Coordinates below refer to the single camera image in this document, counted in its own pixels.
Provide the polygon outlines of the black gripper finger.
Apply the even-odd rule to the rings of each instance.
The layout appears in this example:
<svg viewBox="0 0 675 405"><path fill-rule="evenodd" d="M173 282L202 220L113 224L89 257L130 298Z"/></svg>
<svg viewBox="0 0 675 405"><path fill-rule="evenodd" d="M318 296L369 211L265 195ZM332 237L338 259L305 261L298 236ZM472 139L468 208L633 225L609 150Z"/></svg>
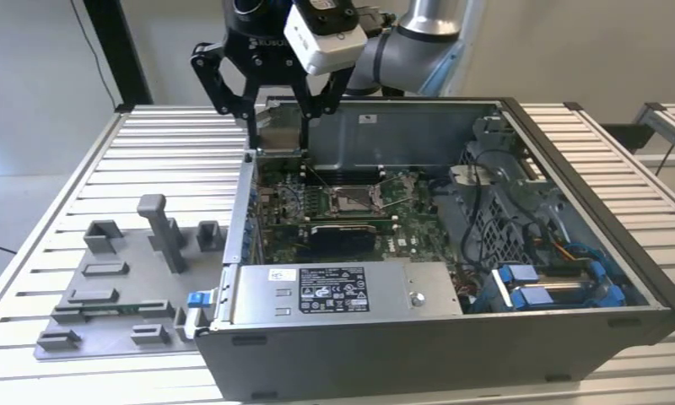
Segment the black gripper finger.
<svg viewBox="0 0 675 405"><path fill-rule="evenodd" d="M237 95L229 88L220 72L221 62L226 59L225 49L220 44L197 43L190 54L190 66L202 85L212 106L220 115L241 119L248 131L248 147L257 148L258 135L254 104L258 94L258 83L245 78L242 94Z"/></svg>
<svg viewBox="0 0 675 405"><path fill-rule="evenodd" d="M325 86L318 94L312 95L308 89L306 78L302 77L292 86L293 96L300 109L300 128L298 128L298 148L304 152L309 143L309 123L310 120L322 115L330 115L336 112L341 96L348 87L348 81L354 68L346 67L333 71L328 75Z"/></svg>

